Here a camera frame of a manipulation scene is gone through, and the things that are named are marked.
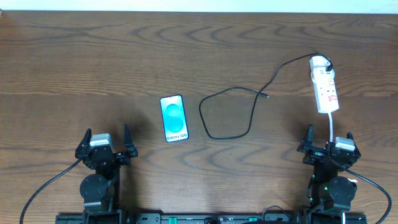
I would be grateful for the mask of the white USB charger plug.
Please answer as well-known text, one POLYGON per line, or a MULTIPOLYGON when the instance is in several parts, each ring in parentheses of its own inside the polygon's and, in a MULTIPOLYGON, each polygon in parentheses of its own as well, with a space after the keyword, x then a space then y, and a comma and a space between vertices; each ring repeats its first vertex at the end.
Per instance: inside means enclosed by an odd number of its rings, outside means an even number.
POLYGON ((311 70, 313 70, 315 67, 325 67, 326 71, 329 72, 333 69, 333 64, 331 63, 329 58, 322 55, 316 55, 310 59, 311 70))

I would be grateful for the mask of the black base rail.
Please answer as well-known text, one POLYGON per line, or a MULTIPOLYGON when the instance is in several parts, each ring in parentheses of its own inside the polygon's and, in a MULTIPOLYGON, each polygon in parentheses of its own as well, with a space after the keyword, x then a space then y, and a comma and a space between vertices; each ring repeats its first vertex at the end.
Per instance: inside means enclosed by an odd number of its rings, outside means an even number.
POLYGON ((265 215, 161 215, 158 213, 137 213, 124 218, 63 214, 57 215, 56 224, 73 223, 126 223, 126 224, 261 224, 261 223, 341 223, 338 217, 319 215, 312 220, 289 218, 284 213, 267 213, 265 215))

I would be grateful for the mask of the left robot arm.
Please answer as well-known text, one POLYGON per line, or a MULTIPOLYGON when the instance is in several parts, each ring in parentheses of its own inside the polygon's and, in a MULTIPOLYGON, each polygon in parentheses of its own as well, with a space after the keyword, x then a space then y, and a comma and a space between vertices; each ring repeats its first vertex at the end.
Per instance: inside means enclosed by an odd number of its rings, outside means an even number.
POLYGON ((95 171, 80 184, 83 223, 132 223, 119 203, 120 169, 138 156, 128 125, 124 126, 124 147, 123 152, 114 152, 110 134, 92 135, 88 129, 76 148, 75 157, 95 171))

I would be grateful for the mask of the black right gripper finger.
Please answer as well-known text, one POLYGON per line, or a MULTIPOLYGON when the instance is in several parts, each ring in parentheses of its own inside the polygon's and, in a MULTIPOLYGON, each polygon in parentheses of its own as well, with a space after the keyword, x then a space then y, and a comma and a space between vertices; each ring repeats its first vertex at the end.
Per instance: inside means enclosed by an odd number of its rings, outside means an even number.
POLYGON ((309 151, 313 144, 313 124, 309 124, 308 130, 301 140, 299 151, 309 151))
POLYGON ((359 151, 359 149, 358 149, 358 147, 357 147, 357 145, 356 145, 356 143, 354 141, 353 134, 351 132, 348 132, 347 135, 346 135, 346 138, 352 140, 352 142, 354 143, 354 146, 355 146, 354 153, 359 156, 360 155, 360 151, 359 151))

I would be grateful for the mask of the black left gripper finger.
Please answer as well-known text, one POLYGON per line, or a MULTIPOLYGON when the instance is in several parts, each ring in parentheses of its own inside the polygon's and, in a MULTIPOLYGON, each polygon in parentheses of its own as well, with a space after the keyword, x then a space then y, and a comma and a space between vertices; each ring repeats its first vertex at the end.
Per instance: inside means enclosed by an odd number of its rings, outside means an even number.
POLYGON ((131 133, 129 130, 129 125, 124 125, 124 147, 127 151, 135 151, 136 147, 134 141, 132 140, 131 133))
POLYGON ((81 140, 81 142, 78 145, 78 152, 85 152, 87 149, 90 148, 90 141, 91 141, 91 129, 88 128, 86 130, 86 133, 83 137, 83 139, 81 140))

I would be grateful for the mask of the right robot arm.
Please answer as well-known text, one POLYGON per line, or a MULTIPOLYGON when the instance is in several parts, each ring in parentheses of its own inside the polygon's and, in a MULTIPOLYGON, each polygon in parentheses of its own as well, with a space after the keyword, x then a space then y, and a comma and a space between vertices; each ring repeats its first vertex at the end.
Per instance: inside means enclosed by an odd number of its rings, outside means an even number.
POLYGON ((313 145, 313 125, 297 148, 303 152, 303 163, 313 166, 313 175, 308 183, 308 207, 296 213, 295 220, 301 223, 343 223, 343 214, 351 210, 357 185, 339 172, 349 169, 361 157, 353 135, 337 137, 324 147, 313 145))

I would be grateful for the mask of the white power strip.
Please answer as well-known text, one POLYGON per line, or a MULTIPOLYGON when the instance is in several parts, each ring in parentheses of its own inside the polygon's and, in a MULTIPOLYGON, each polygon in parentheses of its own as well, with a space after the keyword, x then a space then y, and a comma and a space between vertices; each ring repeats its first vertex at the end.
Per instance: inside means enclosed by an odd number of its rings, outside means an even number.
POLYGON ((312 69, 311 78, 319 113, 327 114, 339 109, 334 77, 334 70, 328 72, 326 67, 312 69))

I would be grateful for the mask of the blue Galaxy smartphone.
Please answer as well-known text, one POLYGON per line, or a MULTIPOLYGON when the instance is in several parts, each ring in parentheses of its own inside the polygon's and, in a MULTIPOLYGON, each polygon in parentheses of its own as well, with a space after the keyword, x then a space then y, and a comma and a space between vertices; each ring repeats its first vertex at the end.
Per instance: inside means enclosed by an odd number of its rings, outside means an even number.
POLYGON ((160 107, 166 142, 188 139, 189 133, 182 96, 163 97, 160 99, 160 107))

